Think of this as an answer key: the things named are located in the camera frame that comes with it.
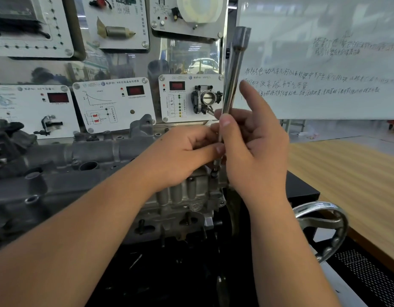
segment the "hand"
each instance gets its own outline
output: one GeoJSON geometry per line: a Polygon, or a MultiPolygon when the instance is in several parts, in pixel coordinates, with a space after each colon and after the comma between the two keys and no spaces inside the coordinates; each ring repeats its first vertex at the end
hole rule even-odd
{"type": "Polygon", "coordinates": [[[211,125],[224,138],[228,179],[247,204],[258,202],[258,196],[286,201],[288,134],[246,81],[241,81],[240,92],[252,112],[232,109],[231,115],[221,115],[216,110],[220,123],[211,125]]]}
{"type": "Polygon", "coordinates": [[[134,161],[141,170],[148,171],[153,192],[180,184],[192,172],[222,157],[225,147],[216,143],[218,136],[203,125],[177,126],[157,139],[134,161]]]}

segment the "right hand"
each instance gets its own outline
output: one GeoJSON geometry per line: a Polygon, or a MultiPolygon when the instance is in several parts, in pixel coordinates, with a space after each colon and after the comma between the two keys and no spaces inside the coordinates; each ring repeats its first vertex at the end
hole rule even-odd
{"type": "Polygon", "coordinates": [[[247,205],[258,201],[286,201],[288,134],[269,105],[246,81],[240,92],[251,111],[232,109],[231,115],[214,115],[226,149],[228,179],[247,205]]]}

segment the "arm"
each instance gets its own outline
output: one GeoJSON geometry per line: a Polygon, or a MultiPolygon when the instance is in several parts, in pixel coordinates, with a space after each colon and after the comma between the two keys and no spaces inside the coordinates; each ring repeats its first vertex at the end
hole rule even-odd
{"type": "Polygon", "coordinates": [[[0,250],[0,306],[84,306],[143,203],[220,157],[224,145],[208,145],[216,138],[205,126],[174,128],[80,199],[0,250]]]}
{"type": "Polygon", "coordinates": [[[223,135],[228,178],[249,210],[259,305],[339,307],[287,201],[289,137],[254,88],[242,81],[240,91],[252,112],[215,112],[211,128],[223,135]]]}

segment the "engine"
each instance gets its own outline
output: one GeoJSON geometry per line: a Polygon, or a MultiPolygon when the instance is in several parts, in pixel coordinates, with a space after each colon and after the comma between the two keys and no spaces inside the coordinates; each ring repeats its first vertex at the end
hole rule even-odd
{"type": "MultiPolygon", "coordinates": [[[[153,132],[149,114],[132,122],[123,135],[75,133],[71,144],[39,145],[36,135],[22,128],[21,123],[0,120],[0,247],[74,202],[162,135],[153,132]]],[[[199,168],[180,185],[149,198],[123,244],[182,240],[212,229],[214,211],[226,204],[226,185],[224,170],[212,177],[208,168],[199,168]]]]}

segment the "table surface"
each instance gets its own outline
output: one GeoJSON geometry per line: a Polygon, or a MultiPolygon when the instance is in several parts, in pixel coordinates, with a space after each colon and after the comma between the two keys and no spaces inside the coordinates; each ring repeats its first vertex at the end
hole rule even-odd
{"type": "Polygon", "coordinates": [[[290,144],[289,171],[343,208],[351,228],[394,260],[394,156],[342,140],[290,144]]]}

